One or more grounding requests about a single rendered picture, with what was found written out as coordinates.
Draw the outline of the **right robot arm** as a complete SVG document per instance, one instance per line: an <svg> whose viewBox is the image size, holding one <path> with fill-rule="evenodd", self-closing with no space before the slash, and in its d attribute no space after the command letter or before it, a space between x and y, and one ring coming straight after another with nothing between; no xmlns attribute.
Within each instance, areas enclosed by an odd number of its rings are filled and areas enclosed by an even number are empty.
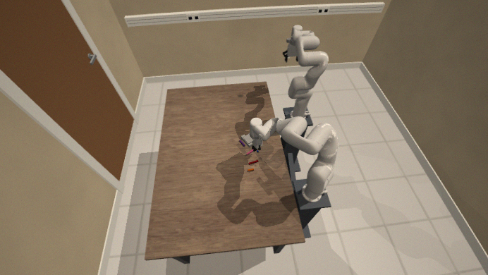
<svg viewBox="0 0 488 275"><path fill-rule="evenodd" d="M310 113L306 111L308 102L313 94L313 87L316 85L319 77L327 68L328 55L323 51L309 51L319 46L319 38L314 32L306 30L300 25L294 25L291 33L292 39L287 38L286 42L295 46L298 63L300 66L313 66L306 75L296 76L292 79L288 89L288 96L296 99L295 106L291 112L291 118L301 116L305 118Z"/></svg>

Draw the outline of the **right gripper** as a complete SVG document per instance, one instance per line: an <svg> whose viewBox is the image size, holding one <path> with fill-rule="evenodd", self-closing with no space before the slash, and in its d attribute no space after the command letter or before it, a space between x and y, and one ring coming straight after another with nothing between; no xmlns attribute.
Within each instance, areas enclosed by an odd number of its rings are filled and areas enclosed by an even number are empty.
<svg viewBox="0 0 488 275"><path fill-rule="evenodd" d="M288 57L289 56L296 56L296 61L298 62L297 54L296 54L296 50L295 50L295 46L291 45L290 43L288 44L287 50L285 52L283 52L283 55L285 57L285 62L286 63L287 63L287 60L288 60Z"/></svg>

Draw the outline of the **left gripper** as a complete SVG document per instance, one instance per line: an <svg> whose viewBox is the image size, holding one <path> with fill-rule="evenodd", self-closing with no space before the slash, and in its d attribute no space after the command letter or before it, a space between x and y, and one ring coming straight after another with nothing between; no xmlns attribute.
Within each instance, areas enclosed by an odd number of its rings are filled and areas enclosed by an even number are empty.
<svg viewBox="0 0 488 275"><path fill-rule="evenodd" d="M262 147L262 140L256 139L256 140L252 141L252 149L253 149L253 151L257 151L257 149L258 150L261 150L260 145Z"/></svg>

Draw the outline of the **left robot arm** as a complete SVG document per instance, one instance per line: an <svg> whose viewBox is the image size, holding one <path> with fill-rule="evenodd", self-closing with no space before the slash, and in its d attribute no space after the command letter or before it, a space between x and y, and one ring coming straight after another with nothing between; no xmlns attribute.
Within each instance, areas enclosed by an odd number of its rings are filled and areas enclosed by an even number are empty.
<svg viewBox="0 0 488 275"><path fill-rule="evenodd" d="M315 126L305 138L303 134L307 128L307 121L301 117L282 119L279 117L268 120L262 126L260 118L250 121L250 133L242 135L241 139L248 147L252 147L252 141L256 139L268 140L277 131L288 144L299 150L318 157L307 172L307 184L303 186L302 195L309 202L317 202L334 175L334 164L338 151L338 135L335 129L328 123L320 123ZM310 191L309 191L309 190Z"/></svg>

